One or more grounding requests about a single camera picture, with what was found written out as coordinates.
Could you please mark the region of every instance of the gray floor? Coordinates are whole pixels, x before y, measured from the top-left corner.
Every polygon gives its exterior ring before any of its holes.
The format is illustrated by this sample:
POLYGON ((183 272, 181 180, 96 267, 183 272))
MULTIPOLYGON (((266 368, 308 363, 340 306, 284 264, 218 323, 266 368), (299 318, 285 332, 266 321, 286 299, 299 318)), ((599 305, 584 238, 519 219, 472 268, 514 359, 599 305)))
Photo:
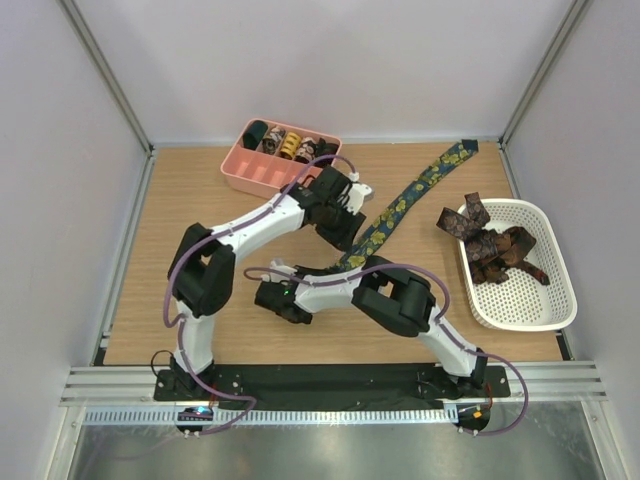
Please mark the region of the gray floor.
MULTIPOLYGON (((519 405, 496 405, 489 429, 519 405)), ((489 438, 451 425, 237 428, 177 439, 167 427, 84 427, 72 475, 82 480, 604 479, 579 403, 532 404, 512 432, 489 438)))

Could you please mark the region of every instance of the basket rim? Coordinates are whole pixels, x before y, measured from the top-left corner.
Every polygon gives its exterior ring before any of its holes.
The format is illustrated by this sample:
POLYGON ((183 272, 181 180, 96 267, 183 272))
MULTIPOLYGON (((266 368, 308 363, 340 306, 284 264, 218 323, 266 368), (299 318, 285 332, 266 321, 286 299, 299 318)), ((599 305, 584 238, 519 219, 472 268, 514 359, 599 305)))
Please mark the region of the basket rim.
MULTIPOLYGON (((547 217, 547 215, 542 211, 540 207, 538 207, 537 205, 534 205, 531 202, 527 202, 526 200, 520 200, 515 198, 487 198, 487 199, 482 199, 482 203, 485 205, 496 205, 496 204, 522 205, 524 207, 530 208, 531 210, 535 211, 541 217, 541 219, 546 224, 547 233, 549 234, 553 248, 555 249, 556 254, 558 255, 558 266, 561 269, 564 275, 564 278, 566 279, 566 282, 567 282, 566 291, 571 301, 571 311, 567 315, 567 318, 564 319, 563 321, 557 322, 557 323, 549 323, 546 325, 517 325, 517 324, 505 325, 503 323, 495 321, 492 317, 488 316, 487 313, 480 306, 480 301, 478 299, 478 295, 476 294, 476 286, 471 280, 471 270, 469 269, 469 262, 467 262, 464 242, 462 240, 458 240, 458 247, 460 250, 460 259, 462 261, 462 269, 464 271, 464 280, 467 286, 467 291, 469 292, 469 296, 471 297, 469 298, 469 300, 473 304, 473 307, 477 311, 478 316, 480 316, 482 320, 477 318, 475 315, 474 315, 474 318, 476 318, 476 320, 479 323, 486 322, 487 324, 499 330, 511 330, 511 331, 517 331, 517 332, 543 332, 543 331, 549 331, 549 330, 560 330, 562 328, 569 326, 576 318, 576 315, 578 313, 578 304, 576 301, 575 292, 573 291, 571 278, 569 277, 569 272, 567 271, 567 266, 564 262, 564 257, 562 256, 562 251, 560 250, 560 246, 558 245, 558 241, 556 239, 556 235, 551 226, 551 222, 549 222, 549 217, 547 217)), ((465 203, 460 208, 458 208, 458 213, 462 214, 466 211, 466 209, 467 209, 467 205, 465 203)))

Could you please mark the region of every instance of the yellow flower pattern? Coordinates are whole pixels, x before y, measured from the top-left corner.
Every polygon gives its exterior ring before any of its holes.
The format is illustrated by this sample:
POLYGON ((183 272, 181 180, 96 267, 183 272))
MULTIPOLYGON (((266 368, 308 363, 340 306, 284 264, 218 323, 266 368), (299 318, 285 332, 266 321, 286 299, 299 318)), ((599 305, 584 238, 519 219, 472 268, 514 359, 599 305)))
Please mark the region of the yellow flower pattern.
POLYGON ((365 230, 353 247, 338 261, 341 270, 350 270, 364 265, 389 239, 393 230, 402 221, 409 209, 422 198, 440 180, 446 177, 458 165, 461 165, 478 152, 478 143, 463 140, 456 143, 431 164, 389 205, 378 218, 365 230))

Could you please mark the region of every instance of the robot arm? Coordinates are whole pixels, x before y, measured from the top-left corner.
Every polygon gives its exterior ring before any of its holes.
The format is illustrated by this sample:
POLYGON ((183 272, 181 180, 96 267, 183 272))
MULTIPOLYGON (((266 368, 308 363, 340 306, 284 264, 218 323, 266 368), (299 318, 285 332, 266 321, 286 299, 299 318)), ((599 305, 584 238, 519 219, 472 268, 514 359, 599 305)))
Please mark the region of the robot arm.
MULTIPOLYGON (((357 182, 357 174, 346 176, 326 167, 308 186, 295 184, 283 198, 276 194, 232 222, 211 229, 195 224, 187 229, 170 275, 190 248, 211 235, 219 235, 189 257, 176 276, 172 291, 178 310, 186 319, 184 349, 196 373, 213 361, 214 314, 231 296, 236 263, 280 235, 307 224, 314 225, 331 245, 346 250, 365 219, 360 208, 372 193, 371 187, 357 182), (210 257, 208 263, 203 261, 206 257, 210 257)), ((175 358, 186 369, 179 349, 175 358)))
POLYGON ((436 354, 449 375, 482 385, 487 359, 467 352, 478 349, 445 318, 436 321, 440 309, 427 280, 403 269, 357 275, 363 268, 366 270, 388 263, 384 258, 372 256, 363 267, 346 273, 323 275, 321 271, 287 267, 274 261, 272 269, 297 276, 302 282, 270 274, 261 282, 255 302, 292 323, 306 324, 311 323, 313 314, 321 310, 354 306, 393 334, 418 337, 436 354), (388 284, 392 284, 389 296, 383 292, 388 284), (457 342, 447 335, 445 329, 457 342))

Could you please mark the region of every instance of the crumpled brown tie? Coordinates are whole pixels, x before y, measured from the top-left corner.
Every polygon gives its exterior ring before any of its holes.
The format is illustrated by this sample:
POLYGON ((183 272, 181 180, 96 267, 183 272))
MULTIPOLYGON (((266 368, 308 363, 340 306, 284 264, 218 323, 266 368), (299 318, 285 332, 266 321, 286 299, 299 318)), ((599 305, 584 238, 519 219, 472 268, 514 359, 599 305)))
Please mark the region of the crumpled brown tie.
POLYGON ((444 208, 436 225, 464 242, 473 283, 499 284, 509 279, 507 269, 518 268, 542 285, 549 285, 547 274, 524 260, 536 244, 536 239, 523 227, 511 227, 503 233, 485 230, 483 227, 490 217, 480 201, 480 195, 475 192, 464 198, 468 217, 444 208))

